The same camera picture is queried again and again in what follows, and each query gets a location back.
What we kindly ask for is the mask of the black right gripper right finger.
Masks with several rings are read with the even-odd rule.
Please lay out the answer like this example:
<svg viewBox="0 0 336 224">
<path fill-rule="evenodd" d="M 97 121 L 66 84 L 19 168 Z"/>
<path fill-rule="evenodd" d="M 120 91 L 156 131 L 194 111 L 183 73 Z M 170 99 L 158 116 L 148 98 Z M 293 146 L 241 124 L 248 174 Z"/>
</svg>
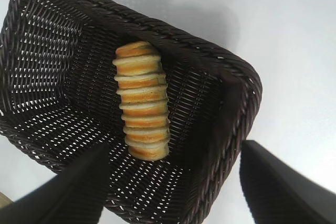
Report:
<svg viewBox="0 0 336 224">
<path fill-rule="evenodd" d="M 242 142 L 239 176 L 255 223 L 335 223 L 335 193 L 256 141 Z"/>
</svg>

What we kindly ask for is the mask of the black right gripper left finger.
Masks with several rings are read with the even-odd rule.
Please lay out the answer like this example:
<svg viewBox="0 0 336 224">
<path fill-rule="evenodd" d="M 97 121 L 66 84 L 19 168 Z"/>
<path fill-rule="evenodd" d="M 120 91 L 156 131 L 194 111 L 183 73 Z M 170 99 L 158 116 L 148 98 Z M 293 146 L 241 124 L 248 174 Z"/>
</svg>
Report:
<svg viewBox="0 0 336 224">
<path fill-rule="evenodd" d="M 98 223 L 109 190 L 109 149 L 97 144 L 61 173 L 1 208 L 1 223 Z"/>
</svg>

